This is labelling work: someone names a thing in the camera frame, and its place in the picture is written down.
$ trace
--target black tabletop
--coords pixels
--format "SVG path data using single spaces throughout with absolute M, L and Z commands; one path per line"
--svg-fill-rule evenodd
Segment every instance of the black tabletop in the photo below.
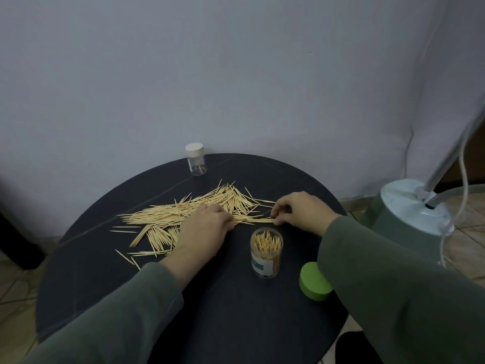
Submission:
M 148 251 L 148 240 L 129 248 L 134 234 L 109 232 L 123 225 L 117 214 L 199 196 L 222 183 L 247 187 L 257 199 L 277 200 L 306 191 L 345 214 L 322 184 L 299 169 L 245 154 L 206 156 L 208 171 L 192 176 L 181 159 L 145 171 L 100 198 L 70 227 L 47 263 L 40 283 L 36 326 L 40 341 L 68 324 L 137 272 L 121 252 Z M 290 225 L 276 227 L 284 248 L 279 274 L 270 280 L 251 268 L 249 239 L 264 224 L 238 225 L 221 250 L 184 290 L 184 308 L 166 328 L 149 362 L 316 363 L 342 329 L 347 311 L 332 293 L 308 299 L 298 286 L 300 269 L 315 261 L 319 238 Z M 141 265 L 155 257 L 139 257 Z

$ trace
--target person's left arm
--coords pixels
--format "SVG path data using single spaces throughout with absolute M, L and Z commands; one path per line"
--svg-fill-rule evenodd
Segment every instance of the person's left arm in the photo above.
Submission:
M 165 327 L 183 306 L 182 290 L 234 228 L 221 206 L 200 206 L 186 218 L 170 255 L 147 263 L 34 349 L 19 364 L 145 363 Z

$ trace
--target person's left hand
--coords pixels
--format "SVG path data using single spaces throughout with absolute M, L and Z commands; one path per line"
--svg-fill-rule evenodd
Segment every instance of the person's left hand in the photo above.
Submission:
M 165 265 L 184 288 L 224 242 L 234 228 L 233 216 L 219 204 L 202 204 L 180 226 L 174 250 L 159 263 Z

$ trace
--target garment steamer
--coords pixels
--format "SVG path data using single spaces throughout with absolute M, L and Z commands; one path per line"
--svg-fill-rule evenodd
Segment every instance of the garment steamer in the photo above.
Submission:
M 454 231 L 453 224 L 464 210 L 467 195 L 485 192 L 485 184 L 468 186 L 463 162 L 467 139 L 484 117 L 485 106 L 426 183 L 405 178 L 385 185 L 358 221 L 379 235 L 444 265 L 444 241 Z M 434 187 L 456 159 L 460 163 L 463 186 L 436 194 Z M 463 195 L 463 201 L 452 217 L 444 202 L 456 195 Z

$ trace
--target round green lid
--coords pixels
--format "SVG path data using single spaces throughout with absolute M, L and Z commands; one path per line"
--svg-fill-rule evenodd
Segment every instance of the round green lid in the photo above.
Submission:
M 322 301 L 332 292 L 330 283 L 318 270 L 317 262 L 308 262 L 300 271 L 300 288 L 312 300 Z

